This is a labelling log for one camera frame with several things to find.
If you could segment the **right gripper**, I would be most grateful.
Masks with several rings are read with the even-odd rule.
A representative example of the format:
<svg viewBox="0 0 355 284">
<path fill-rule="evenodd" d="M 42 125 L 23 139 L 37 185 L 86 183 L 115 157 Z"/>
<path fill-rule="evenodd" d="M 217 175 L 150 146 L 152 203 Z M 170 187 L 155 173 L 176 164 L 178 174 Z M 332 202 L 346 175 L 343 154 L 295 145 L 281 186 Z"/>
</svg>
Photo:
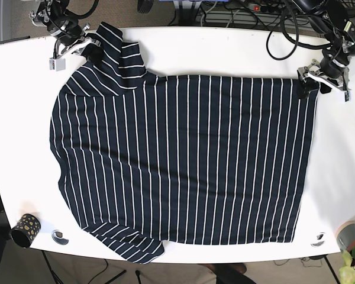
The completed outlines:
<svg viewBox="0 0 355 284">
<path fill-rule="evenodd" d="M 104 58 L 104 50 L 96 36 L 87 33 L 90 29 L 90 26 L 84 26 L 77 39 L 70 34 L 56 38 L 53 55 L 49 58 L 49 69 L 57 72 L 65 70 L 66 56 L 70 54 L 83 56 L 90 63 L 100 63 Z"/>
</svg>

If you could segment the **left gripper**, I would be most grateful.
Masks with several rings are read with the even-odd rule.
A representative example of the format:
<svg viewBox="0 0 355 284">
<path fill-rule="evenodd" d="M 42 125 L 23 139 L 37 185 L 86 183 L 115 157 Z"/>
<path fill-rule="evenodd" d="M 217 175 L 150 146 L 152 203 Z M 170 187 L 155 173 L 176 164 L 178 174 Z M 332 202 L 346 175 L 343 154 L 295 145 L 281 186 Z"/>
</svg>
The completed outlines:
<svg viewBox="0 0 355 284">
<path fill-rule="evenodd" d="M 349 47 L 341 47 L 339 50 L 324 49 L 321 61 L 312 62 L 297 70 L 299 86 L 296 94 L 299 99 L 308 99 L 312 93 L 319 91 L 326 94 L 336 91 L 344 96 L 344 100 L 350 100 L 348 88 L 348 64 Z"/>
</svg>

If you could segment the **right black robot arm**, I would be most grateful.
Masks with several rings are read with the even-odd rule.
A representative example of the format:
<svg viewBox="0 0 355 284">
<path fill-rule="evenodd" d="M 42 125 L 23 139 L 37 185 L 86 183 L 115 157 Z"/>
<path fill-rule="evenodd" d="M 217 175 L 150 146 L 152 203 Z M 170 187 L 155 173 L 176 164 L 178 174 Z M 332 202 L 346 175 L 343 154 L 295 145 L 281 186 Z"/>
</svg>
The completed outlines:
<svg viewBox="0 0 355 284">
<path fill-rule="evenodd" d="M 90 25 L 79 25 L 80 20 L 91 16 L 98 6 L 94 1 L 88 12 L 75 14 L 68 10 L 69 1 L 35 1 L 29 13 L 32 24 L 46 27 L 55 39 L 53 55 L 49 58 L 50 70 L 61 71 L 66 68 L 66 56 L 82 56 L 87 62 L 98 65 L 104 58 L 102 43 L 97 36 L 86 33 Z"/>
</svg>

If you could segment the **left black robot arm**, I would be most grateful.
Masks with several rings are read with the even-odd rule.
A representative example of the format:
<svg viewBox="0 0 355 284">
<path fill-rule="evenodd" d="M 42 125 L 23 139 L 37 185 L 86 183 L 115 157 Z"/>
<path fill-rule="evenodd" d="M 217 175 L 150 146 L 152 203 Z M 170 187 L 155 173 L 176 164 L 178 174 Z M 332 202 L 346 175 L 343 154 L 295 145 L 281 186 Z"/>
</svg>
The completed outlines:
<svg viewBox="0 0 355 284">
<path fill-rule="evenodd" d="M 350 100 L 348 88 L 349 64 L 355 57 L 355 25 L 351 22 L 346 8 L 338 1 L 284 1 L 286 8 L 280 16 L 281 33 L 293 44 L 292 51 L 285 57 L 275 57 L 277 61 L 289 58 L 297 47 L 308 50 L 321 50 L 321 61 L 312 60 L 297 69 L 299 86 L 296 94 L 299 99 L 307 99 L 314 91 L 343 94 L 344 100 Z M 328 44 L 311 45 L 299 41 L 297 18 L 303 16 L 313 30 L 329 41 Z"/>
</svg>

